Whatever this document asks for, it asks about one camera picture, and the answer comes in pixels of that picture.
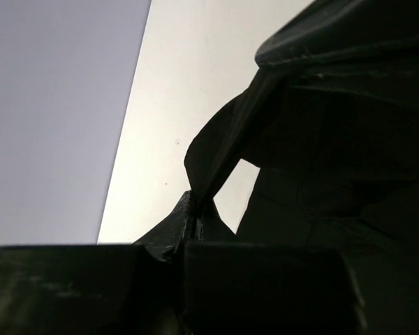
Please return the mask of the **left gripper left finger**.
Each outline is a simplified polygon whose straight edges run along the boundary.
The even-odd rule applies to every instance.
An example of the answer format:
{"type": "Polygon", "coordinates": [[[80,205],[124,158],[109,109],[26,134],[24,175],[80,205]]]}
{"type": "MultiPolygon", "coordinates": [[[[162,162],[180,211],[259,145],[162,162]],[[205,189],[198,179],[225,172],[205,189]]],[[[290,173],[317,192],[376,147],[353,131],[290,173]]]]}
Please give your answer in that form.
{"type": "Polygon", "coordinates": [[[0,334],[181,334],[173,260],[185,192],[132,244],[0,246],[0,334]]]}

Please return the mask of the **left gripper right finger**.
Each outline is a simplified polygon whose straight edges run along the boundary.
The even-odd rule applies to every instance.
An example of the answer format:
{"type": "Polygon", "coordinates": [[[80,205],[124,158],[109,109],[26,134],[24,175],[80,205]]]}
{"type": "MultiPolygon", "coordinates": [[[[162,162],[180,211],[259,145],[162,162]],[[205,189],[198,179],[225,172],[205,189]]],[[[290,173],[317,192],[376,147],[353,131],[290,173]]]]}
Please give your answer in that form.
{"type": "Polygon", "coordinates": [[[236,241],[214,203],[183,249],[182,323],[191,334],[361,334],[355,277],[332,249],[236,241]]]}

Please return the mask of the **black long sleeve shirt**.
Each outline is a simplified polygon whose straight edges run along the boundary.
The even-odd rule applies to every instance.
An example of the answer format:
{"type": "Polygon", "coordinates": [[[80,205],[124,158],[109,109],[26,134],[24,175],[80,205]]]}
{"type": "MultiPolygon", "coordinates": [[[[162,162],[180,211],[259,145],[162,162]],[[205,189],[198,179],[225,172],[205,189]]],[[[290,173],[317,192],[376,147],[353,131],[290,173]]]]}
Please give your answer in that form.
{"type": "Polygon", "coordinates": [[[338,248],[369,334],[419,334],[419,1],[314,1],[193,139],[199,203],[260,168],[238,235],[338,248]]]}

